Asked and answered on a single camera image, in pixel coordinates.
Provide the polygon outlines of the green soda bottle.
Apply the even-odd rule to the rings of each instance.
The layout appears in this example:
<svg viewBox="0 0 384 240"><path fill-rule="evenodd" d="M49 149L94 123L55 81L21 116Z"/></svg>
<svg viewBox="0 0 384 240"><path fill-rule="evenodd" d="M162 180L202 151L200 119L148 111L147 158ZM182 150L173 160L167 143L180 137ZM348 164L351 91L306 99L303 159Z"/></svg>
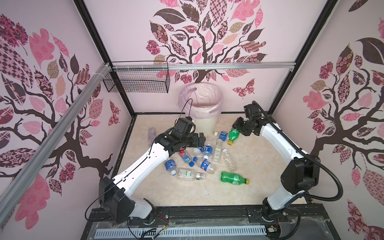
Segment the green soda bottle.
<svg viewBox="0 0 384 240"><path fill-rule="evenodd" d="M227 142L228 145L232 146L235 143L235 141L239 138L239 135L240 135L240 131L235 128L232 128L228 133L228 142Z"/></svg>
<svg viewBox="0 0 384 240"><path fill-rule="evenodd" d="M249 185L250 180L236 173L222 172L220 177L221 182L232 185Z"/></svg>

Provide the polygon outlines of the clear unlabelled bottle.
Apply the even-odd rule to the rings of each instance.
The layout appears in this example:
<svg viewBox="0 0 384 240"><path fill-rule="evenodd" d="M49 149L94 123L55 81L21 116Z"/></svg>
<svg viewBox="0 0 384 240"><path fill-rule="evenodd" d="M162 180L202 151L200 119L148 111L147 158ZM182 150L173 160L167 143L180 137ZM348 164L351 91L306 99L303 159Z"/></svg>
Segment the clear unlabelled bottle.
<svg viewBox="0 0 384 240"><path fill-rule="evenodd" d="M149 147L152 146L155 138L157 137L157 131L155 127L150 127L148 129L148 145Z"/></svg>

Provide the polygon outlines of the clear bottle white cap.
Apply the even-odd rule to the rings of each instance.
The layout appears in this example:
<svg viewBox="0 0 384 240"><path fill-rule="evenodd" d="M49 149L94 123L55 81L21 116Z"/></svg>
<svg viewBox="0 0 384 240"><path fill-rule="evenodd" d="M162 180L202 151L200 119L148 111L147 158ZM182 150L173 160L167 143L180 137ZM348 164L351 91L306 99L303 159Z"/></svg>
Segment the clear bottle white cap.
<svg viewBox="0 0 384 240"><path fill-rule="evenodd" d="M223 159L230 172L235 172L237 170L237 165L234 162L234 159L230 156L228 149L223 149Z"/></svg>

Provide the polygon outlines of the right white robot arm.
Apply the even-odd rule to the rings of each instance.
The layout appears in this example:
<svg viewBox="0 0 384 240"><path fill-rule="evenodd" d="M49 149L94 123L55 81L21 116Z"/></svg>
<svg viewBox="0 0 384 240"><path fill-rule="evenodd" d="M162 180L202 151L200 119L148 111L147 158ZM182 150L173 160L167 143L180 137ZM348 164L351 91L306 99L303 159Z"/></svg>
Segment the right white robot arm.
<svg viewBox="0 0 384 240"><path fill-rule="evenodd" d="M232 128L244 136L261 135L283 157L286 168L281 174L281 185L269 197L263 200L262 216L267 222L274 221L291 203L300 198L300 194L316 186L319 182L320 167L306 160L289 142L289 138L279 129L267 122L266 118L245 120L239 117Z"/></svg>

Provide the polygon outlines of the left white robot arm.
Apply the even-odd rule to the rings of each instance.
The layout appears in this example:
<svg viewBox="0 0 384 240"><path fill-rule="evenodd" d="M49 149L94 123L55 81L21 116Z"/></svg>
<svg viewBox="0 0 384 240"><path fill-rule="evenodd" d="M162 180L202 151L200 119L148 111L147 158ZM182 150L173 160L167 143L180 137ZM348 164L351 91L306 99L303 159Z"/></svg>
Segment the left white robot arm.
<svg viewBox="0 0 384 240"><path fill-rule="evenodd" d="M167 133L158 135L150 149L130 167L112 179L105 177L100 181L101 207L118 224L129 218L139 218L151 223L157 207L147 199L132 199L134 191L159 164L174 153L184 148L202 147L205 140L203 133L190 133L183 137L173 137Z"/></svg>

